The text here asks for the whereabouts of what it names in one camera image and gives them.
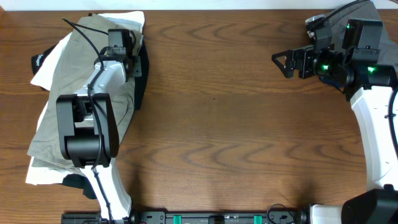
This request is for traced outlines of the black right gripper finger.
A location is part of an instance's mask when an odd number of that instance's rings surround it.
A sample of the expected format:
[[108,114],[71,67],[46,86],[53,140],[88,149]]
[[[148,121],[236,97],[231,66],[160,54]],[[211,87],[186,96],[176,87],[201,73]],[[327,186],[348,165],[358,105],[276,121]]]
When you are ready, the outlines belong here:
[[283,52],[279,52],[279,53],[273,54],[272,55],[272,60],[277,60],[278,58],[280,58],[282,56],[285,57],[285,60],[290,60],[292,58],[293,54],[294,54],[293,50],[286,50],[286,51],[283,51]]
[[284,58],[284,63],[282,63],[279,58],[277,60],[272,60],[275,65],[279,68],[279,70],[283,73],[285,78],[292,78],[294,75],[294,67],[293,67],[293,60],[285,60],[285,57],[282,56],[280,58]]

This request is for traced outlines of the olive green shorts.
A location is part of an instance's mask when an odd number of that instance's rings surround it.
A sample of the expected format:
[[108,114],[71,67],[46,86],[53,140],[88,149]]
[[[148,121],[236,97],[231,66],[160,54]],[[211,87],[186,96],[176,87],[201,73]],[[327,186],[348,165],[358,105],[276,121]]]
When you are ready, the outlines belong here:
[[[79,169],[61,155],[56,100],[60,95],[71,94],[80,89],[93,73],[97,56],[89,41],[98,49],[102,49],[108,42],[104,32],[108,29],[127,28],[102,18],[100,14],[82,17],[78,24],[82,33],[69,33],[70,40],[53,74],[47,107],[42,112],[43,118],[28,150],[28,155],[38,159],[40,165],[64,168],[73,173],[79,173]],[[134,31],[134,34],[138,41],[134,51],[138,52],[142,34],[137,31]]]

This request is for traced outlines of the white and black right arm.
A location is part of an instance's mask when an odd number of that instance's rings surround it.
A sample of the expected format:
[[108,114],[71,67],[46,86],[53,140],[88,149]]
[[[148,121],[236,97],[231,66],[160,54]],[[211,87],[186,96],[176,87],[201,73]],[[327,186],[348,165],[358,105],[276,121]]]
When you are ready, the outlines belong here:
[[308,45],[272,55],[286,78],[318,76],[334,85],[357,119],[366,160],[367,191],[340,206],[314,204],[297,223],[397,223],[397,75],[378,64],[377,50],[355,45],[344,52]]

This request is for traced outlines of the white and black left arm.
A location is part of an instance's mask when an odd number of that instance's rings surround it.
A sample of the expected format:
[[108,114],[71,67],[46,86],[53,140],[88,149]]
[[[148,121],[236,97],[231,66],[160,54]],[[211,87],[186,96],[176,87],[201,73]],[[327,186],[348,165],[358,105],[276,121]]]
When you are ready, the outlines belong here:
[[139,223],[132,198],[116,164],[119,131],[112,99],[129,82],[135,84],[134,110],[141,108],[149,74],[149,57],[142,48],[130,56],[125,47],[101,51],[94,71],[75,93],[56,100],[62,156],[80,169],[100,205],[93,215],[64,215],[67,223]]

